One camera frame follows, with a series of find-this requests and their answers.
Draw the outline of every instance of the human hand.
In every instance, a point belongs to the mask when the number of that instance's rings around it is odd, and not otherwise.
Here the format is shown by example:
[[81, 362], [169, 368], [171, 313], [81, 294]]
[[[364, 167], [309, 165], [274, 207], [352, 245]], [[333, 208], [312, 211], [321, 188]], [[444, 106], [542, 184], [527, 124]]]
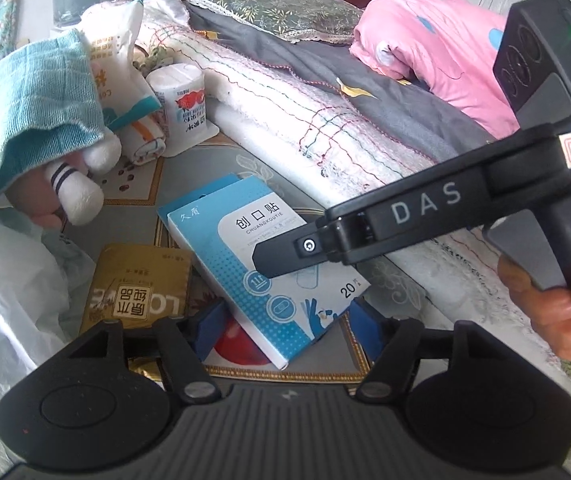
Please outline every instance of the human hand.
[[571, 361], [571, 291], [537, 290], [530, 276], [506, 256], [499, 259], [497, 271], [510, 299], [530, 318], [533, 330], [556, 355]]

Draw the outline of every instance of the gray bed sheet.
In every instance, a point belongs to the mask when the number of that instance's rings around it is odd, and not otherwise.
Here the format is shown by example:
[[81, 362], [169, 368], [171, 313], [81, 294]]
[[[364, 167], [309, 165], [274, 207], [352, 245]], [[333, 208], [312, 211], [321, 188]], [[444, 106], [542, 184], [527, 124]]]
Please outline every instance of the gray bed sheet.
[[290, 43], [187, 2], [186, 7], [193, 29], [217, 32], [219, 44], [243, 56], [271, 66], [289, 67], [290, 72], [310, 84], [326, 83], [317, 86], [329, 92], [340, 92], [337, 78], [349, 87], [370, 92], [377, 98], [361, 95], [349, 100], [384, 133], [435, 162], [493, 140], [474, 120], [420, 85], [402, 85], [374, 72], [352, 56], [347, 45]]

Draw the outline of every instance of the white plush toy leg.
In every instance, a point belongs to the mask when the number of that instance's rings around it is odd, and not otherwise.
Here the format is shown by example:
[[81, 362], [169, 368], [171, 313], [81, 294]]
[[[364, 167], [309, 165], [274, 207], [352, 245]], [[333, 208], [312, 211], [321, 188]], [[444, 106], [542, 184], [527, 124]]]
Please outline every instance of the white plush toy leg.
[[95, 182], [61, 159], [46, 166], [46, 178], [72, 225], [90, 222], [103, 207], [103, 192]]
[[115, 134], [105, 129], [105, 137], [83, 150], [83, 161], [97, 175], [107, 173], [117, 165], [121, 156], [121, 142]]

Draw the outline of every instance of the green floral pillow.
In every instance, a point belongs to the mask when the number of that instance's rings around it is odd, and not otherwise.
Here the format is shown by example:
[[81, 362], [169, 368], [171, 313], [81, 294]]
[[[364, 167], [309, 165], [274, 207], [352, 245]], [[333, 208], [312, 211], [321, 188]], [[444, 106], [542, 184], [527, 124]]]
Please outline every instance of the green floral pillow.
[[283, 40], [351, 43], [362, 11], [343, 0], [187, 0]]

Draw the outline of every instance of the screw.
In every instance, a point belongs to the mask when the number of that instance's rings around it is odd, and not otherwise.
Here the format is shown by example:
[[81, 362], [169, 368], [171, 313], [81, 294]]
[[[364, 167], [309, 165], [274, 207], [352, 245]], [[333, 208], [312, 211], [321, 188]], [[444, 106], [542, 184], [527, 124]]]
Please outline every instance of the screw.
[[312, 240], [312, 238], [308, 238], [306, 241], [303, 242], [303, 248], [309, 253], [311, 253], [316, 246], [317, 244], [314, 243], [314, 240]]
[[384, 399], [392, 393], [392, 388], [388, 384], [378, 381], [362, 384], [359, 389], [368, 399]]
[[205, 399], [216, 392], [214, 384], [205, 381], [195, 381], [185, 387], [184, 392], [191, 399]]

